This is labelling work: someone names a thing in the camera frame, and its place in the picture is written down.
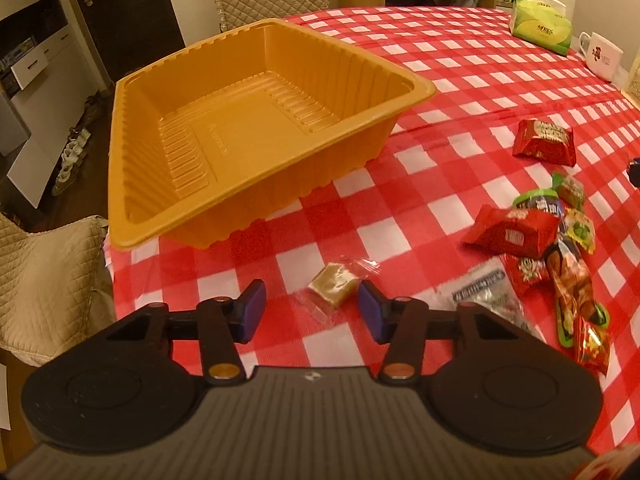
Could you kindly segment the small green snack pack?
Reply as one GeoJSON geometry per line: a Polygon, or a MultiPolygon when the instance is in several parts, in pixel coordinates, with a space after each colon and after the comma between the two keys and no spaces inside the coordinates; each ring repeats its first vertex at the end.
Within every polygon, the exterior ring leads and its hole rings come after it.
{"type": "Polygon", "coordinates": [[[552,190],[572,208],[580,211],[584,210],[586,192],[582,182],[579,182],[569,174],[554,172],[552,174],[552,190]]]}

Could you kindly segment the yellow green candy pack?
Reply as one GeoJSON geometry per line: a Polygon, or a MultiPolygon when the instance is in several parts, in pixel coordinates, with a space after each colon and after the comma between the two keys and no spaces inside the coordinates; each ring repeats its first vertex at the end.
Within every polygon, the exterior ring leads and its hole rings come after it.
{"type": "Polygon", "coordinates": [[[566,235],[589,255],[593,255],[596,251],[596,228],[592,220],[575,208],[567,208],[564,220],[566,235]]]}

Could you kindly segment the clear beige candy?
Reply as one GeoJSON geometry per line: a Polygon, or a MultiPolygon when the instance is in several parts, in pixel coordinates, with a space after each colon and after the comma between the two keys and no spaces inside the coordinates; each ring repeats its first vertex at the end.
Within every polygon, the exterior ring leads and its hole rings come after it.
{"type": "Polygon", "coordinates": [[[329,325],[342,305],[356,294],[359,284],[379,273],[380,265],[375,260],[343,256],[327,263],[293,297],[317,322],[329,325]]]}

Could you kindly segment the silver clear snack packet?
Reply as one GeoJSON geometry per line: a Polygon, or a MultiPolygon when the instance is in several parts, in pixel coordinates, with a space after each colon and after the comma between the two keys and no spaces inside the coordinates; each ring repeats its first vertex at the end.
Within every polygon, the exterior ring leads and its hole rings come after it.
{"type": "Polygon", "coordinates": [[[454,310],[462,302],[475,302],[544,340],[540,330],[526,318],[521,300],[499,257],[492,257],[458,278],[436,286],[435,298],[436,304],[446,310],[454,310]]]}

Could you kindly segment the dark blue green snack pack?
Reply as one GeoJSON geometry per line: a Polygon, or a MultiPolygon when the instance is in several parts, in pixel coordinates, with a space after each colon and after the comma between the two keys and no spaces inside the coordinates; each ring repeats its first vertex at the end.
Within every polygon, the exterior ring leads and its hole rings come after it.
{"type": "Polygon", "coordinates": [[[535,188],[519,195],[512,203],[515,208],[538,209],[555,217],[564,217],[564,206],[559,195],[552,188],[535,188]]]}

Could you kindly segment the red pillow snack pack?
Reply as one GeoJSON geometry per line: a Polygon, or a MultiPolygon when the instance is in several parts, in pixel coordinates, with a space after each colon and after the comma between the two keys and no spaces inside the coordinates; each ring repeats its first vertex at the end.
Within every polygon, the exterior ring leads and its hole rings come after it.
{"type": "Polygon", "coordinates": [[[540,259],[554,244],[560,223],[559,217],[539,209],[484,205],[462,242],[498,255],[540,259]]]}

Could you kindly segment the long orange green snack pack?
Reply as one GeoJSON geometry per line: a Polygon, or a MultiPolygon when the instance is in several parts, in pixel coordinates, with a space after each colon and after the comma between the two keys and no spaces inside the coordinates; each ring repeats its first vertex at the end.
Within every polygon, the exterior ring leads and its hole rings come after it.
{"type": "Polygon", "coordinates": [[[591,273],[574,240],[560,235],[544,253],[544,263],[555,294],[556,334],[563,348],[574,346],[574,322],[582,315],[601,328],[611,317],[596,300],[591,273]]]}

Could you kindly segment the red cartoon face snack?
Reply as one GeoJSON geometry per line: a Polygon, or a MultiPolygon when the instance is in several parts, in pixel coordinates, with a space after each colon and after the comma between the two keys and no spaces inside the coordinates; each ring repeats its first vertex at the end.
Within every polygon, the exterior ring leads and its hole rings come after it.
{"type": "Polygon", "coordinates": [[[546,264],[542,260],[501,255],[500,260],[506,270],[514,292],[523,296],[532,287],[550,280],[546,264]]]}

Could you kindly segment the shiny red orange snack pack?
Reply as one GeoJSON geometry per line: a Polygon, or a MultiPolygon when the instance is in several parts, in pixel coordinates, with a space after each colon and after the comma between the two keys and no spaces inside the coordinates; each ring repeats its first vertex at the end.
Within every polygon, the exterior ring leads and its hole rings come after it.
{"type": "Polygon", "coordinates": [[[610,362],[608,330],[579,315],[574,323],[575,360],[581,366],[602,375],[608,374],[610,362]]]}

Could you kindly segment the white mug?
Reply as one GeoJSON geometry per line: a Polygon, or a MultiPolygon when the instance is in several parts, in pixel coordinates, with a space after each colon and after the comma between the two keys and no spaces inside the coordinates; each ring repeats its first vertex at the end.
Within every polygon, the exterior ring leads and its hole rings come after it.
{"type": "Polygon", "coordinates": [[[578,41],[588,70],[604,81],[612,82],[623,58],[623,50],[596,32],[582,32],[578,41]]]}

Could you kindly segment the beige quilted chair left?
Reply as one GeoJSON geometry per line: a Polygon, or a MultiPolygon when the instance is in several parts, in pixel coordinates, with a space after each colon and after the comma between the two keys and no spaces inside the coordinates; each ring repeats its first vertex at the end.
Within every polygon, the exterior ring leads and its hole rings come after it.
{"type": "Polygon", "coordinates": [[[1,219],[1,348],[41,366],[116,320],[104,242],[91,216],[29,233],[1,219]]]}

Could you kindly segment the green tissue pack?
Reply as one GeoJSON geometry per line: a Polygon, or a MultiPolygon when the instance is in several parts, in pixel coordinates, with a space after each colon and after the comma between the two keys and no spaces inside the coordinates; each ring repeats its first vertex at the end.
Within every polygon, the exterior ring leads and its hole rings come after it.
{"type": "Polygon", "coordinates": [[[558,0],[515,0],[509,29],[512,36],[567,56],[573,24],[558,0]]]}

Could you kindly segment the orange plastic tray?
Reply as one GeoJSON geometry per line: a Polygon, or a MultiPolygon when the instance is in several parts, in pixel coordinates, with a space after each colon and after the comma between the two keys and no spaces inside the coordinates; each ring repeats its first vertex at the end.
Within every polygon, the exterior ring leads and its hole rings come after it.
{"type": "Polygon", "coordinates": [[[115,88],[111,243],[225,240],[378,157],[431,81],[281,20],[192,44],[115,88]]]}

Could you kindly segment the shoes on floor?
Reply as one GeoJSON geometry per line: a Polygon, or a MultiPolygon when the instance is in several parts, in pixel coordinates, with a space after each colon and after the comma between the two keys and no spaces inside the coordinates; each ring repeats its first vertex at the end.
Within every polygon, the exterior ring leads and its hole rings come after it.
{"type": "Polygon", "coordinates": [[[74,182],[87,156],[87,144],[91,132],[87,128],[70,129],[70,138],[61,154],[61,167],[52,188],[53,196],[60,196],[74,182]]]}

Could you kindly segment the dark entrance door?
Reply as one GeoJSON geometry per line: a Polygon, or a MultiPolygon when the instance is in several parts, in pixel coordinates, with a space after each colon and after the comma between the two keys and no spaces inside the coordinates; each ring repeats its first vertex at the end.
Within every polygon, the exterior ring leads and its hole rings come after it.
{"type": "Polygon", "coordinates": [[[78,0],[111,80],[184,48],[170,0],[78,0]]]}

